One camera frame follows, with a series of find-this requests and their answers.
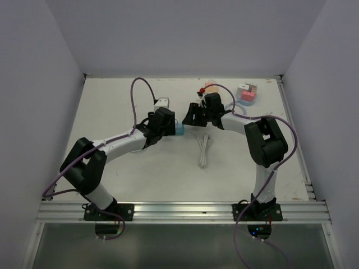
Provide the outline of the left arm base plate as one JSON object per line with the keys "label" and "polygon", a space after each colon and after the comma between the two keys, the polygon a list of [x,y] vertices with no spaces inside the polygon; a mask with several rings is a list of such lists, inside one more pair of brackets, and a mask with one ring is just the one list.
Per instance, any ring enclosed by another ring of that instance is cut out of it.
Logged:
{"label": "left arm base plate", "polygon": [[124,221],[132,221],[135,212],[133,203],[117,203],[110,205],[106,210],[99,210],[92,204],[83,204],[85,221],[115,221],[121,217]]}

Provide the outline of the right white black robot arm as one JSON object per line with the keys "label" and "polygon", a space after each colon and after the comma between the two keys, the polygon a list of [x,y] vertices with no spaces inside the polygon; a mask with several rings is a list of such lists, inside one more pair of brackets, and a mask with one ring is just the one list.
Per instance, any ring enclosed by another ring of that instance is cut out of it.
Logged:
{"label": "right white black robot arm", "polygon": [[190,103],[182,124],[206,127],[208,123],[246,137],[250,156],[256,164],[255,187],[251,194],[254,202],[250,214],[254,219],[262,220],[270,213],[269,204],[276,201],[275,182],[277,165],[288,152],[288,144],[277,121],[272,117],[251,119],[245,115],[236,115],[222,104],[218,93],[208,94],[203,104]]}

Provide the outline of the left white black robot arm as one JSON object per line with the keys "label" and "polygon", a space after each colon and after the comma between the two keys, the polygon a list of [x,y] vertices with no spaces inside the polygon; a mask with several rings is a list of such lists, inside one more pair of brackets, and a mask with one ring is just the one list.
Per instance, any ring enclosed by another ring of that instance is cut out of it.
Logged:
{"label": "left white black robot arm", "polygon": [[101,184],[105,165],[127,153],[144,150],[164,136],[175,135],[175,123],[175,112],[160,107],[118,137],[98,141],[83,137],[65,158],[60,175],[93,204],[102,219],[110,220],[118,210],[116,199]]}

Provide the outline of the teal power strip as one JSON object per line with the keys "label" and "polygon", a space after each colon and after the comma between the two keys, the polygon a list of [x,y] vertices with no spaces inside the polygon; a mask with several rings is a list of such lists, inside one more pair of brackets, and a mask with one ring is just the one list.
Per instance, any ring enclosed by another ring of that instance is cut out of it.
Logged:
{"label": "teal power strip", "polygon": [[175,135],[176,136],[183,136],[185,134],[185,127],[184,125],[175,119]]}

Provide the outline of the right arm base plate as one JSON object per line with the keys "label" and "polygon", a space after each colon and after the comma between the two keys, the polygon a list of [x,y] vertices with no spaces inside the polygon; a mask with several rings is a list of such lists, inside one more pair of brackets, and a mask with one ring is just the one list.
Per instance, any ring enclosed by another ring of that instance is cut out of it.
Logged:
{"label": "right arm base plate", "polygon": [[[240,213],[246,208],[247,203],[232,204],[232,215],[234,221],[237,221]],[[271,206],[251,205],[239,218],[239,221],[283,221],[282,209],[280,204]]]}

